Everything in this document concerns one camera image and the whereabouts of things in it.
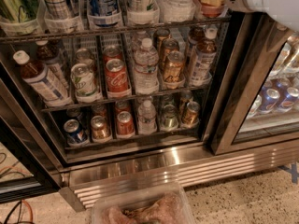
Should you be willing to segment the red coke can top shelf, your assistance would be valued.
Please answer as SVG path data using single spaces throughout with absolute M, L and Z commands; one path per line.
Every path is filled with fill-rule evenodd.
M 201 4 L 201 11 L 205 17 L 209 17 L 209 18 L 218 17 L 224 10 L 224 4 L 219 7 L 214 7 L 214 6 L 210 6 L 210 5 L 202 3 L 200 0 L 198 0 L 198 1 Z

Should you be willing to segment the red coke can shelf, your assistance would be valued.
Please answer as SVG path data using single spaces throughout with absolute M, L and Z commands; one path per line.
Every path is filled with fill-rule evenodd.
M 201 4 L 201 11 L 205 17 L 209 17 L 209 18 L 218 17 L 224 10 L 224 4 L 219 7 L 214 7 L 214 6 L 210 6 L 210 5 L 202 3 L 200 0 L 198 0 L 198 1 Z
M 129 88 L 124 61 L 120 59 L 109 60 L 105 66 L 105 73 L 107 89 L 110 92 L 122 92 Z

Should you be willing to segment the gold brown can middle shelf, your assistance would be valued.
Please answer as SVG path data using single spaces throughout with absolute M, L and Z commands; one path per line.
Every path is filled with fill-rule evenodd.
M 165 82 L 179 82 L 180 74 L 184 66 L 184 54 L 180 51 L 171 51 L 164 63 L 163 80 Z

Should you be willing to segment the clear water bottle middle shelf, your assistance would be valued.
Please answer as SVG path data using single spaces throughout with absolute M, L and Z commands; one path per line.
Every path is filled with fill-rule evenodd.
M 135 88 L 139 94 L 151 94 L 158 90 L 158 51 L 150 38 L 143 38 L 134 54 Z

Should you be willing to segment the blue pepsi can right fridge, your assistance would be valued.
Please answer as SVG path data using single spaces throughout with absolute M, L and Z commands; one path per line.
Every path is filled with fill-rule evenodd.
M 274 105 L 277 103 L 280 94 L 275 89 L 267 89 L 263 92 L 262 102 L 259 106 L 259 111 L 262 114 L 267 114 L 272 111 Z

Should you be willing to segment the fridge glass door right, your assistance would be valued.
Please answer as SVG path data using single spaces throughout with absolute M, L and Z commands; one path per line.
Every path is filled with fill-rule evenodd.
M 289 29 L 280 31 L 269 16 L 258 17 L 257 30 L 211 144 L 215 154 L 246 150 L 277 155 L 299 151 L 298 116 L 295 113 L 260 113 L 251 119 L 248 117 L 283 42 L 290 34 Z

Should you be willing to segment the gold can bottom shelf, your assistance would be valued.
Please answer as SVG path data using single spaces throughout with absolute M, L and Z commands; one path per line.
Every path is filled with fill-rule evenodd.
M 199 116 L 200 105 L 194 101 L 188 102 L 182 115 L 182 122 L 192 125 L 197 122 Z

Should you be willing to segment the red coke can middle shelf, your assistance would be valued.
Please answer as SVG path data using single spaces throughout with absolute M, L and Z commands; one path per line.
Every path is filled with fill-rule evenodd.
M 122 92 L 129 88 L 124 61 L 120 59 L 109 60 L 105 66 L 105 73 L 107 89 L 110 92 Z

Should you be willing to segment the green silver can bottom shelf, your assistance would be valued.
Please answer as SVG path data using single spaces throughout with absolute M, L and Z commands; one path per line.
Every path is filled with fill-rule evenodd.
M 165 130 L 175 129 L 178 126 L 178 112 L 173 105 L 166 105 L 162 110 L 161 125 Z

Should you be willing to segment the green white soda can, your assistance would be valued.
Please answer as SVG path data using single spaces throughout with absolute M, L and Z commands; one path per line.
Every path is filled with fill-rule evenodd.
M 71 80 L 79 97 L 87 97 L 96 92 L 94 72 L 86 63 L 77 63 L 71 68 Z

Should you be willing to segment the orange can bottom shelf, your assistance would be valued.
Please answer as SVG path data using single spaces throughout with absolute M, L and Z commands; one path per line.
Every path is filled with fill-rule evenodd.
M 110 137 L 110 129 L 107 120 L 102 116 L 94 116 L 91 119 L 92 138 L 102 140 Z

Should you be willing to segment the blue pepsi can bottom shelf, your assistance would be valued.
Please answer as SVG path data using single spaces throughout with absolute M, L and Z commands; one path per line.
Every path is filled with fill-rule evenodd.
M 69 146 L 82 145 L 88 140 L 85 130 L 82 128 L 80 122 L 76 119 L 69 119 L 64 124 L 64 132 L 66 134 L 66 140 Z

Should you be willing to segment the brown tea bottle right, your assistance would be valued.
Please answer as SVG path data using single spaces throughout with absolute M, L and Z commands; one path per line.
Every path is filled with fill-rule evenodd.
M 190 86 L 199 86 L 207 79 L 209 69 L 217 54 L 217 32 L 216 27 L 208 27 L 205 37 L 195 46 L 188 68 Z

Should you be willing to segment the brown tea bottle left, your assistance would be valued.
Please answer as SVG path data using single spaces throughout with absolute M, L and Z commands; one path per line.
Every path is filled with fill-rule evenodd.
M 15 52 L 13 59 L 21 66 L 21 78 L 45 101 L 65 100 L 68 97 L 66 87 L 43 62 L 32 60 L 24 50 Z

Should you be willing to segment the clear plastic bin with items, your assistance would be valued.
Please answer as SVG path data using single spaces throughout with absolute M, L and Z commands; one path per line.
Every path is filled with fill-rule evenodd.
M 92 224 L 195 224 L 183 187 L 178 182 L 100 198 Z

